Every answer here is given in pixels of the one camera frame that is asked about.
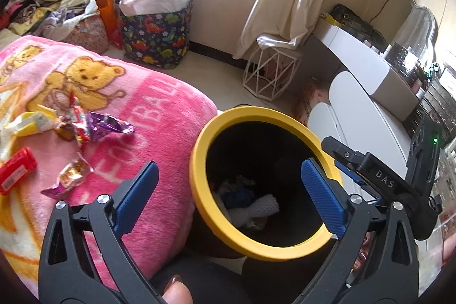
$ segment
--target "fingernail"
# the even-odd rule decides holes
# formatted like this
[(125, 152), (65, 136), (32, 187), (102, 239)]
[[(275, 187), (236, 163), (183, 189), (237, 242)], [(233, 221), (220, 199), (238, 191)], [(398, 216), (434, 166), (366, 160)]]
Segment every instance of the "fingernail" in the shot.
[(360, 253), (358, 254), (358, 259), (359, 259), (359, 261), (360, 261), (361, 263), (364, 263), (366, 260), (368, 260), (368, 256), (367, 256), (366, 253), (360, 252)]
[(182, 282), (182, 278), (178, 274), (175, 274), (174, 276), (171, 277), (171, 280), (169, 280), (168, 284), (166, 285), (165, 289), (163, 290), (163, 293), (165, 293), (175, 282)]

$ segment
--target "laundry basket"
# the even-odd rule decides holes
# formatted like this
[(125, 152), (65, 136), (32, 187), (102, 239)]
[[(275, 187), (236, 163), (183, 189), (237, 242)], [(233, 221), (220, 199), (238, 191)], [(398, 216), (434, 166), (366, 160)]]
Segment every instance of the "laundry basket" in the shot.
[[(311, 157), (328, 178), (341, 182), (321, 142), (296, 120), (262, 107), (225, 111), (204, 127), (192, 152), (190, 185), (199, 214), (221, 242), (251, 258), (283, 261), (311, 254), (331, 238), (300, 177), (302, 162)], [(217, 206), (212, 192), (235, 176), (254, 180), (257, 195), (277, 199), (280, 212), (263, 230), (235, 228)]]
[(164, 69), (174, 69), (188, 51), (193, 0), (177, 12), (125, 16), (120, 34), (125, 55)]

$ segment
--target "blue gripper pad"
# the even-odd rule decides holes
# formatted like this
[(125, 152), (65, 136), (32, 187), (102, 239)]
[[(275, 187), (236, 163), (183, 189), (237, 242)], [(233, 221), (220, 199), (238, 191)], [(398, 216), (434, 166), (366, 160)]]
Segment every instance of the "blue gripper pad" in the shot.
[(301, 178), (326, 228), (341, 239), (347, 229), (345, 210), (329, 186), (326, 176), (313, 159), (302, 163)]
[(133, 185), (116, 208), (113, 230), (118, 238), (133, 230), (147, 201), (157, 187), (158, 179), (158, 166), (153, 162), (141, 169), (133, 179)]

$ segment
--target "black bag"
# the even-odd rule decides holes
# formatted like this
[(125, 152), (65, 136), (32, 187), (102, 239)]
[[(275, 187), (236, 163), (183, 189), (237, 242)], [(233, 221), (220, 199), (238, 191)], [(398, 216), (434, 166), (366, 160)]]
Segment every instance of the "black bag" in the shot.
[(362, 42), (367, 40), (382, 53), (388, 47), (388, 42), (382, 34), (343, 4), (336, 4), (329, 14), (333, 19), (343, 25), (343, 29), (346, 32), (353, 35), (356, 39)]

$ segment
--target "dinosaur print basket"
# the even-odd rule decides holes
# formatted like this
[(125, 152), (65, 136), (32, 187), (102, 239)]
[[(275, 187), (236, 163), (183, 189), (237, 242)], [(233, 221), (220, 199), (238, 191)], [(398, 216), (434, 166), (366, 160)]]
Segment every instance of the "dinosaur print basket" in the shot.
[(125, 16), (120, 12), (119, 29), (125, 55), (133, 60), (174, 69), (190, 43), (193, 0), (177, 12)]

